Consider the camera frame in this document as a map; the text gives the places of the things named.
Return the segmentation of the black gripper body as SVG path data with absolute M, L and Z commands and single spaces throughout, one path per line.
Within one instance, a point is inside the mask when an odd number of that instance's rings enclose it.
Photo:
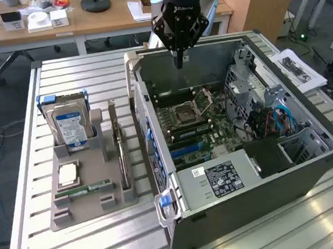
M 167 20 L 171 31 L 174 33 L 178 44 L 177 37 L 177 17 L 199 16 L 202 14 L 200 9 L 200 0 L 163 0 L 162 13 Z

